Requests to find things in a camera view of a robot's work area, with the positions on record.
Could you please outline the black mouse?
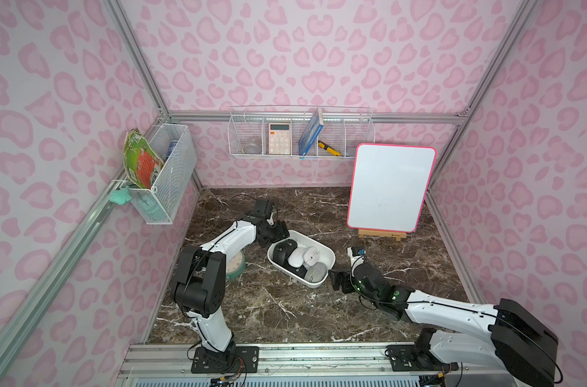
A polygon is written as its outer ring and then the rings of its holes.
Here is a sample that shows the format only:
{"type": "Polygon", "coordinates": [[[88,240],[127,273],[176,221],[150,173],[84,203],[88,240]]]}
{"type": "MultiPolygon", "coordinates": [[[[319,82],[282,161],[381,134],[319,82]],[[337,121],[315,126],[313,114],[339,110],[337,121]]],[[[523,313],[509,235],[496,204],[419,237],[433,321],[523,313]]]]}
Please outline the black mouse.
{"type": "Polygon", "coordinates": [[[289,257],[297,247],[298,243],[292,239],[277,243],[273,250],[272,261],[279,266],[286,267],[289,264],[289,257]]]}

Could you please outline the white storage box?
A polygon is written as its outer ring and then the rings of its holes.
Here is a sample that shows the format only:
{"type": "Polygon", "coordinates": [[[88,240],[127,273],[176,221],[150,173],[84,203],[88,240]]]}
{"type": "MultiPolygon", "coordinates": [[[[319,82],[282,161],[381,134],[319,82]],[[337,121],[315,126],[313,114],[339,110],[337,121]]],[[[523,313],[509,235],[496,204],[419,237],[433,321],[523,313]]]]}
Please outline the white storage box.
{"type": "Polygon", "coordinates": [[[277,270],[311,289],[319,288],[328,279],[335,264],[332,249],[296,231],[273,243],[267,257],[277,270]]]}

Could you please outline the grey mouse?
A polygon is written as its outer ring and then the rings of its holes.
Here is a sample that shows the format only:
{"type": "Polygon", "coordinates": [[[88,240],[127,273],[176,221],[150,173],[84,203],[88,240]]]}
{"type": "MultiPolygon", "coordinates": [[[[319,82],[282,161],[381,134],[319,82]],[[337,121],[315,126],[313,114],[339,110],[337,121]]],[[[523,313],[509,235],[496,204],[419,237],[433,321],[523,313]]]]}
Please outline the grey mouse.
{"type": "Polygon", "coordinates": [[[322,262],[318,262],[307,269],[304,280],[312,284],[321,283],[325,280],[327,272],[327,266],[322,262]]]}

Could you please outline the white pink mouse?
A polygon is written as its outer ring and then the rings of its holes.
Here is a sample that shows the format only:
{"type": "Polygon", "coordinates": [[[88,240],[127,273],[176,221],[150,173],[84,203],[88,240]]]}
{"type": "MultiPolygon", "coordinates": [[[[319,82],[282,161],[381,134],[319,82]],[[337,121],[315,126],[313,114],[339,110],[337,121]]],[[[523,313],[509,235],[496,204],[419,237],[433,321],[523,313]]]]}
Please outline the white pink mouse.
{"type": "Polygon", "coordinates": [[[303,265],[305,267],[311,267],[319,263],[321,254],[315,247],[309,247],[303,253],[303,265]]]}

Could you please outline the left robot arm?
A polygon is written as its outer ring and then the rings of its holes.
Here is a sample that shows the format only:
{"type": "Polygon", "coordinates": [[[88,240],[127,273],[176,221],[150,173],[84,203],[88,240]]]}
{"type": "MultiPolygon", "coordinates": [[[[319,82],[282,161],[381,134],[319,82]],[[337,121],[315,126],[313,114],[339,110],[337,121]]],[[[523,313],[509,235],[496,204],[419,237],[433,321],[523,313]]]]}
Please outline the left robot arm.
{"type": "Polygon", "coordinates": [[[226,290],[226,268],[248,245],[262,248],[290,236],[277,207],[269,199],[258,199],[253,209],[235,220],[214,240],[182,249],[169,284],[169,294],[188,317],[201,338],[202,347],[216,355],[233,351],[233,333],[221,309],[226,290]]]}

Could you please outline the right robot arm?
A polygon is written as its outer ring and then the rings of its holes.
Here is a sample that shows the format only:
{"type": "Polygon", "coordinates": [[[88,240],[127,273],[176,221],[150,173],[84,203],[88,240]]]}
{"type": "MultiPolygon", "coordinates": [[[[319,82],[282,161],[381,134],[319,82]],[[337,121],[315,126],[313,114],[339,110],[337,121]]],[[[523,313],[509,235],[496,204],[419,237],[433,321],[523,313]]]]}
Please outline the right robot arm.
{"type": "Polygon", "coordinates": [[[512,299],[462,303],[392,285],[362,256],[348,271],[328,275],[334,290],[356,293],[396,321],[423,325],[417,345],[435,361],[503,369],[525,386],[556,386],[564,380],[556,363],[558,337],[512,299]]]}

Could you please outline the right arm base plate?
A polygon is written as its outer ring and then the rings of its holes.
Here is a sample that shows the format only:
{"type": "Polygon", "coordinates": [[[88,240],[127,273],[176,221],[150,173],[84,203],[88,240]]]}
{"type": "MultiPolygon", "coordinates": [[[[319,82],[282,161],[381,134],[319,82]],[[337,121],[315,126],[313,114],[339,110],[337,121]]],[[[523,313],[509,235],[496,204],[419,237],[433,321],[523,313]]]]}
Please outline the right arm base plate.
{"type": "Polygon", "coordinates": [[[390,345],[385,350],[394,372],[444,372],[460,369],[457,363],[438,361],[429,351],[416,348],[413,344],[390,345]]]}

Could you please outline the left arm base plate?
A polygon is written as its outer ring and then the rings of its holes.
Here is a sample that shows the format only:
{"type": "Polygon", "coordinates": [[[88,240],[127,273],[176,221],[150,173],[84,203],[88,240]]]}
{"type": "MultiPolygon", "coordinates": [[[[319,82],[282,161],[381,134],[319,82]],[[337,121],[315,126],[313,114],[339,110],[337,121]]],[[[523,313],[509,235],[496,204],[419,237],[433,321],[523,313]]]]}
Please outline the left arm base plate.
{"type": "Polygon", "coordinates": [[[256,373],[260,348],[257,346],[231,347],[225,352],[215,352],[198,347],[191,356],[193,374],[224,374],[228,372],[256,373]]]}

